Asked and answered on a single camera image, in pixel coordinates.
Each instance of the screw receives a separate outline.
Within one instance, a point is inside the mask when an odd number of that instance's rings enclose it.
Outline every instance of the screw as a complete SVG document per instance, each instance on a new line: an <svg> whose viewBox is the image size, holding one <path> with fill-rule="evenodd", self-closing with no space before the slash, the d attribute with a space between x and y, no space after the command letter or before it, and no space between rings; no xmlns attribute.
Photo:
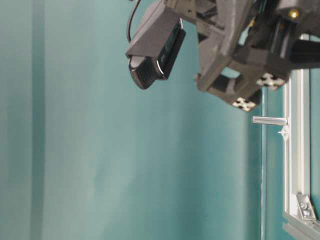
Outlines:
<svg viewBox="0 0 320 240"><path fill-rule="evenodd" d="M249 23L249 27L252 28L255 25L256 22L256 17L252 18L250 23Z"/></svg>
<svg viewBox="0 0 320 240"><path fill-rule="evenodd" d="M308 205L305 203L305 202L301 202L300 203L300 207L303 209L303 210L306 210L308 208Z"/></svg>
<svg viewBox="0 0 320 240"><path fill-rule="evenodd" d="M289 11L289 17L292 18L292 19L297 19L299 18L300 16L300 13L297 9L293 8Z"/></svg>

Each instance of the teal wall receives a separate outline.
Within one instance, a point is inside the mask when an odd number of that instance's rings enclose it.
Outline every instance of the teal wall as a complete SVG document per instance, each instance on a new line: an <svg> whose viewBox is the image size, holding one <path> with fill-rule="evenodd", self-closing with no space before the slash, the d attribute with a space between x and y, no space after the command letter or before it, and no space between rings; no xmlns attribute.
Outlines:
<svg viewBox="0 0 320 240"><path fill-rule="evenodd" d="M311 198L315 210L320 214L320 69L310 71L310 165L311 165Z"/></svg>
<svg viewBox="0 0 320 240"><path fill-rule="evenodd" d="M139 90L132 5L1 4L0 239L259 239L260 109L196 89L188 23L169 81Z"/></svg>

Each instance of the brass screw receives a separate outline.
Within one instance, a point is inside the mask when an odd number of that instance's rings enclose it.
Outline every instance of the brass screw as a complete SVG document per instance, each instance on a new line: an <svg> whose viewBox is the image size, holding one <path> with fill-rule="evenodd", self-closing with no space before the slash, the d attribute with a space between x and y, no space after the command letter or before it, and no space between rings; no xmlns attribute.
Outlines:
<svg viewBox="0 0 320 240"><path fill-rule="evenodd" d="M252 28L255 25L256 22L256 17L252 18L250 23L249 23L249 27Z"/></svg>
<svg viewBox="0 0 320 240"><path fill-rule="evenodd" d="M297 19L299 18L300 16L300 13L297 9L293 8L289 11L289 17L292 18L292 19Z"/></svg>

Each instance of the black cable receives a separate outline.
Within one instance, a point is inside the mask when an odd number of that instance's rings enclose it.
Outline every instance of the black cable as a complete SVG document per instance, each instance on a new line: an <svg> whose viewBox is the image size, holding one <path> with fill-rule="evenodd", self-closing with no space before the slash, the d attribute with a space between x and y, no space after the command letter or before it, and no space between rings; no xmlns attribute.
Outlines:
<svg viewBox="0 0 320 240"><path fill-rule="evenodd" d="M136 13L136 10L140 4L141 0L136 0L135 5L130 13L129 16L129 20L128 20L128 24L126 26L126 38L128 39L128 42L131 42L131 35L130 35L130 29L131 29L131 23L132 23L132 19L134 18L134 15Z"/></svg>

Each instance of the metal rod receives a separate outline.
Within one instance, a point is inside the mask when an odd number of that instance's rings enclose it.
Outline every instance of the metal rod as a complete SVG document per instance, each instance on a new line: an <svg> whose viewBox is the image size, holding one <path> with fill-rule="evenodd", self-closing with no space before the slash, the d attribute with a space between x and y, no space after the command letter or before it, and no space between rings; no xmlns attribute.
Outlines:
<svg viewBox="0 0 320 240"><path fill-rule="evenodd" d="M268 90L262 89L262 116L268 115ZM261 232L260 240L266 240L266 222L267 222L267 126L261 126Z"/></svg>
<svg viewBox="0 0 320 240"><path fill-rule="evenodd" d="M285 125L287 125L288 120L283 117L254 116L254 117L252 117L252 122L254 124L268 124L268 125L285 126Z"/></svg>

